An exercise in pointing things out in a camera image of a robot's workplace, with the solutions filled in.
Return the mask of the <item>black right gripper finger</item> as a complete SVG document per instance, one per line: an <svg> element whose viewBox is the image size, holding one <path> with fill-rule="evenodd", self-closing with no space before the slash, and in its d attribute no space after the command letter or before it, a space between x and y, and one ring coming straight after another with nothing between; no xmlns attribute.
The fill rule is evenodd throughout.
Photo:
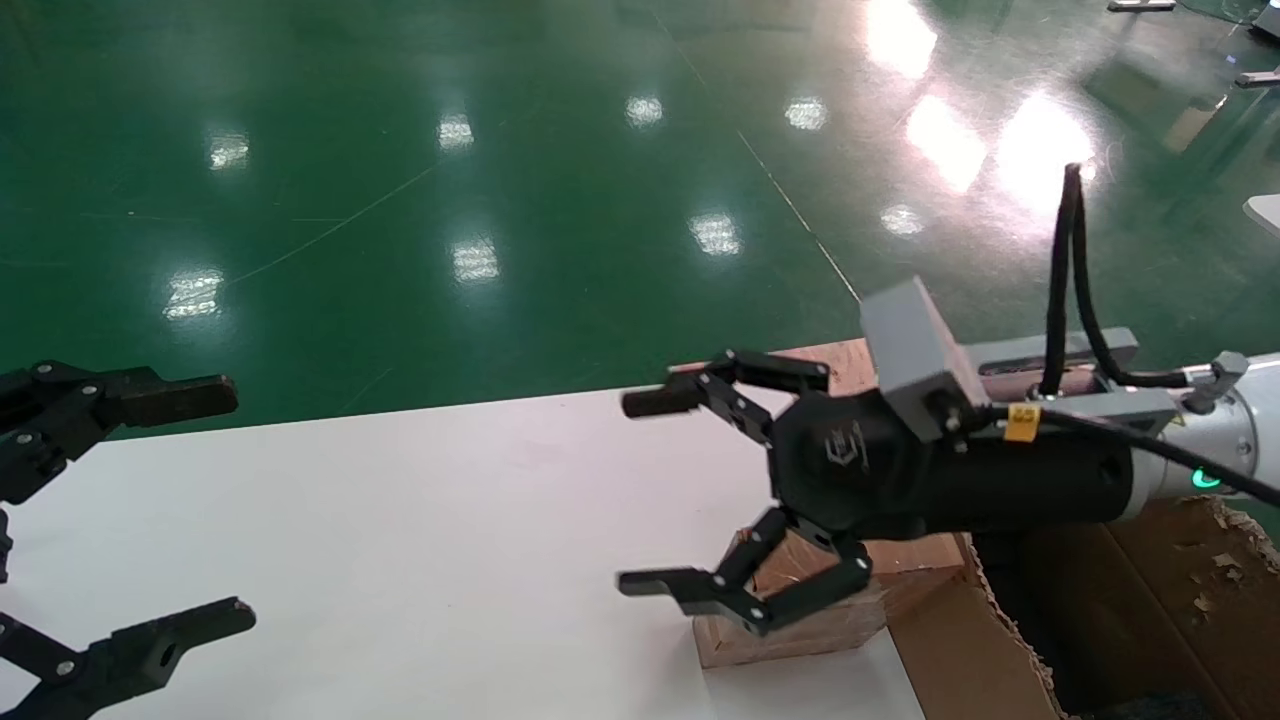
<svg viewBox="0 0 1280 720"><path fill-rule="evenodd" d="M829 391L827 364L773 354L726 350L710 361L672 370L663 384L622 395L628 419L667 416L708 409L760 446L771 445L773 415L739 392L740 386L794 396Z"/></svg>
<svg viewBox="0 0 1280 720"><path fill-rule="evenodd" d="M763 598L755 596L748 587L792 530L817 550L832 555L835 564ZM863 592L872 578L873 561L859 538L822 530L794 510L773 506L716 569L621 571L617 589L627 597L667 596L687 618L727 618L753 635L769 635Z"/></svg>

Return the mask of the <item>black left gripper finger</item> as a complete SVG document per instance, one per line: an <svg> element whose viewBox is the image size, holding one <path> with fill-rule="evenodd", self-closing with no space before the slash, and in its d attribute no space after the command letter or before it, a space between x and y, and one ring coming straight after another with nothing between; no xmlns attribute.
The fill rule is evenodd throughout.
<svg viewBox="0 0 1280 720"><path fill-rule="evenodd" d="M4 719L91 719L95 714L165 688L191 650L255 628L255 611L224 598L115 630L82 651L33 626L1 616L3 661L37 678Z"/></svg>
<svg viewBox="0 0 1280 720"><path fill-rule="evenodd" d="M165 380L148 366L90 372L44 360L1 378L1 500L20 505L122 427L233 413L227 375Z"/></svg>

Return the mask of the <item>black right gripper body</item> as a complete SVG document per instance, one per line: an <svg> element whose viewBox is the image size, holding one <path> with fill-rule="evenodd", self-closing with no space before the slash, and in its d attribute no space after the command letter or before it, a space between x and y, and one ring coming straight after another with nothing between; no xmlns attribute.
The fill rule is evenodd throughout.
<svg viewBox="0 0 1280 720"><path fill-rule="evenodd" d="M1048 430L920 441L877 391L800 396L771 423L771 491L812 543L1112 521L1134 489L1116 439Z"/></svg>

